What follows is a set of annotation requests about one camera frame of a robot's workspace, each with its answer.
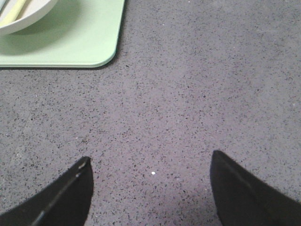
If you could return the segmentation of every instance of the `floor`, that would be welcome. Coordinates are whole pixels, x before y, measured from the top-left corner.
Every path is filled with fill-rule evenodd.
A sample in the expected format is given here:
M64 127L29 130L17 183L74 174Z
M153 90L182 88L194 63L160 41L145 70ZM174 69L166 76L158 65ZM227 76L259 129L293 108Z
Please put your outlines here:
M300 30L298 0L128 0L108 65L1 70L0 212L86 155L87 226L221 226L215 149L300 202Z

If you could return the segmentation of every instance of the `green tray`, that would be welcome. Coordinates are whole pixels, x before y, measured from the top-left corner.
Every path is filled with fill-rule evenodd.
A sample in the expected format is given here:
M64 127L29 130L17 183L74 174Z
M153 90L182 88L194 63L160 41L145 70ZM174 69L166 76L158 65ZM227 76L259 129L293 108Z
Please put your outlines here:
M59 0L35 24L0 37L0 67L99 67L115 55L124 0Z

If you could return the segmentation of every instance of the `speckled gray floor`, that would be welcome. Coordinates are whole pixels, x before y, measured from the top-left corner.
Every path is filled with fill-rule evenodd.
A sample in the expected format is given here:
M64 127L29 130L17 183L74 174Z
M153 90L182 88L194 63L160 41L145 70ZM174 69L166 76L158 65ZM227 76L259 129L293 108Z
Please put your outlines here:
M87 226L220 226L214 149L300 201L300 15L298 0L128 0L109 65L0 71L0 212L88 155Z

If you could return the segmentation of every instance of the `chopstick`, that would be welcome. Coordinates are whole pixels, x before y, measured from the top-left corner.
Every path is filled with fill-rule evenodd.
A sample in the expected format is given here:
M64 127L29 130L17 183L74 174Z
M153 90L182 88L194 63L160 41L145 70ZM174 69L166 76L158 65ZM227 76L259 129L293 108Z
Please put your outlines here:
M24 4L27 0L17 0L15 5L12 7L12 9L9 11L9 13L4 17L4 19L0 22L0 26L8 25L12 22L14 22L18 15L20 14Z

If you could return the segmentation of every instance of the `bowl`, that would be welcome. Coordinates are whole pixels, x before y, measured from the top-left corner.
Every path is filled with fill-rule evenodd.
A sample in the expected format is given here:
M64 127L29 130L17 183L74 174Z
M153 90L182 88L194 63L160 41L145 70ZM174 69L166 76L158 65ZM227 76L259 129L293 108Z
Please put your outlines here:
M0 14L0 21L16 2L17 0L9 0L6 3ZM8 25L0 27L0 35L11 34L32 25L45 16L57 2L58 0L27 0L17 19Z

